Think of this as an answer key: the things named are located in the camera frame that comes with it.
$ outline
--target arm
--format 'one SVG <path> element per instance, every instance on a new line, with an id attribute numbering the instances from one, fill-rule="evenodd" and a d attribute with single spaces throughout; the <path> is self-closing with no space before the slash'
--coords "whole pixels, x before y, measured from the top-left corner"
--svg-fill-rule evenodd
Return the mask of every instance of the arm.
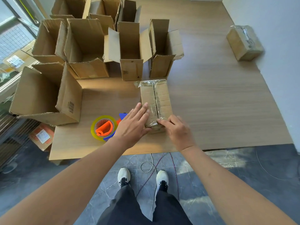
<path id="1" fill-rule="evenodd" d="M 296 224 L 263 195 L 198 148 L 188 125 L 179 116 L 171 115 L 168 121 L 157 121 L 167 128 L 177 150 L 200 178 L 226 224 Z"/>
<path id="2" fill-rule="evenodd" d="M 129 112 L 107 143 L 23 199 L 0 218 L 0 224 L 73 224 L 117 159 L 149 132 L 144 129 L 148 104 L 140 107 L 138 103 Z"/>

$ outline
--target black pants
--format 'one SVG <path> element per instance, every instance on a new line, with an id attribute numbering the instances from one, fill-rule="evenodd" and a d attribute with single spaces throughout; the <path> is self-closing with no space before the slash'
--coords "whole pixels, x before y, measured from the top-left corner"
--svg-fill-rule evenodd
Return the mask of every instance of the black pants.
<path id="1" fill-rule="evenodd" d="M 97 225 L 192 224 L 173 195 L 159 190 L 155 204 L 152 222 L 143 215 L 133 189 L 126 185 L 117 192 L 110 206 L 100 216 Z"/>

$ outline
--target white sneaker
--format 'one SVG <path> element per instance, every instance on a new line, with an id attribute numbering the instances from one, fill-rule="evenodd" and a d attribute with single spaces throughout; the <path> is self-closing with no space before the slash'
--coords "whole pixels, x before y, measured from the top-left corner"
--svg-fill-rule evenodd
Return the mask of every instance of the white sneaker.
<path id="1" fill-rule="evenodd" d="M 130 172 L 126 167 L 122 167 L 118 173 L 118 182 L 120 189 L 123 186 L 130 185 Z"/>
<path id="2" fill-rule="evenodd" d="M 155 200 L 156 195 L 159 190 L 167 192 L 168 190 L 168 184 L 169 184 L 169 177 L 165 170 L 160 170 L 156 175 L 156 194 L 155 194 Z"/>

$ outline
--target wooden table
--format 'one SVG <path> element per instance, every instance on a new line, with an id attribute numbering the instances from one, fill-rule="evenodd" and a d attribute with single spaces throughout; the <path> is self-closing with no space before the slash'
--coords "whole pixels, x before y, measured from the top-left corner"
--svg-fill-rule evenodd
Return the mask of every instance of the wooden table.
<path id="1" fill-rule="evenodd" d="M 185 56 L 168 77 L 173 112 L 190 125 L 201 149 L 292 143 L 278 107 L 254 62 L 237 62 L 226 40 L 233 24 L 221 2 L 137 0 L 140 31 L 151 18 L 169 18 L 179 29 Z M 128 112 L 140 101 L 133 82 L 122 81 L 117 63 L 112 78 L 81 80 L 80 122 L 57 126 L 50 159 L 81 158 L 102 143 L 90 133 L 101 115 Z M 144 64 L 143 79 L 149 74 Z M 164 133 L 143 137 L 125 155 L 174 151 Z"/>

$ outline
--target hand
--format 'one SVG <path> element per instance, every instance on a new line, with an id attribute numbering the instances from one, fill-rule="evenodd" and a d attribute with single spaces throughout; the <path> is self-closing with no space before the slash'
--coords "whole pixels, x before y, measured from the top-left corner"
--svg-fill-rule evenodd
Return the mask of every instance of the hand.
<path id="1" fill-rule="evenodd" d="M 142 136 L 146 135 L 151 128 L 144 128 L 149 117 L 148 103 L 142 108 L 139 102 L 126 117 L 119 123 L 112 139 L 120 140 L 121 144 L 125 144 L 126 149 L 133 147 Z"/>
<path id="2" fill-rule="evenodd" d="M 157 122 L 166 127 L 167 133 L 178 151 L 196 146 L 189 126 L 181 117 L 171 115 L 167 121 L 157 119 Z"/>

